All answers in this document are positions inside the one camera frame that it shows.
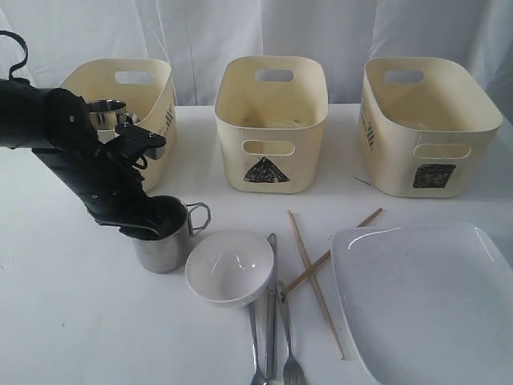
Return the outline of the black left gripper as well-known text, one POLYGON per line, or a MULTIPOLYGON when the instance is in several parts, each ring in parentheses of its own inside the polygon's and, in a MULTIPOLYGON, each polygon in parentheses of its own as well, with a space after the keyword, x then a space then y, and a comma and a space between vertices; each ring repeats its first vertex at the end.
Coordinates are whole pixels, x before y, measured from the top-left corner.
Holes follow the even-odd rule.
POLYGON ((120 124, 118 129, 120 135, 104 144, 92 124, 70 124, 55 133, 52 148, 32 152, 98 224, 117 226, 122 234, 141 241, 176 233, 187 218, 184 204, 171 196, 150 198, 137 164, 146 156, 160 158, 166 139, 134 124, 120 124))

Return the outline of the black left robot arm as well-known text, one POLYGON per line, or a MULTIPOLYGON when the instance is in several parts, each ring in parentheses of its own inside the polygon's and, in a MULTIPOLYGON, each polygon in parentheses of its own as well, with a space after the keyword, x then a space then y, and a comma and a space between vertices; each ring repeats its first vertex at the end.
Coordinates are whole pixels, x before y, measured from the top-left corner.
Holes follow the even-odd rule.
POLYGON ((29 148, 85 205, 99 225, 153 241, 179 228, 183 212, 170 197, 143 190, 139 160, 156 158, 166 140, 133 123, 102 143, 83 98, 63 88, 1 81, 1 146, 29 148))

